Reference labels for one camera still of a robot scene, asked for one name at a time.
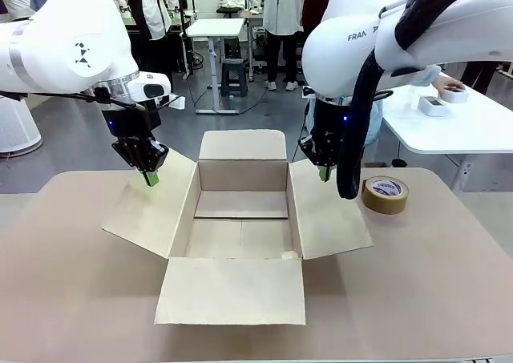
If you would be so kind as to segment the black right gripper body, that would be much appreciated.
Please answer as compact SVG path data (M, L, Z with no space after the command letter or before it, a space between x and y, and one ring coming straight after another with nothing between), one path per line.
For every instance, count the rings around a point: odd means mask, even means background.
M350 106L333 105L316 99L311 135L314 138L320 138L328 133L342 138L349 124L350 112Z

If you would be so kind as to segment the person's left hand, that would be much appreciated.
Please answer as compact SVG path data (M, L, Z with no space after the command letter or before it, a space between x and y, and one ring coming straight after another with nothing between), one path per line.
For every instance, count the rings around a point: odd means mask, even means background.
M447 76L440 72L436 78L431 82L431 85L438 91L439 94L444 93L445 91L465 91L465 85L450 76Z

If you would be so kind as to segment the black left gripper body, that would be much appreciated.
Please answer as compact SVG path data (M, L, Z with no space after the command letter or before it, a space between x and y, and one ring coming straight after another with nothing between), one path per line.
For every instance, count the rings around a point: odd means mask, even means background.
M110 133L116 138L154 139L152 131L161 125L158 103L155 100L142 102L140 109L102 109L102 115Z

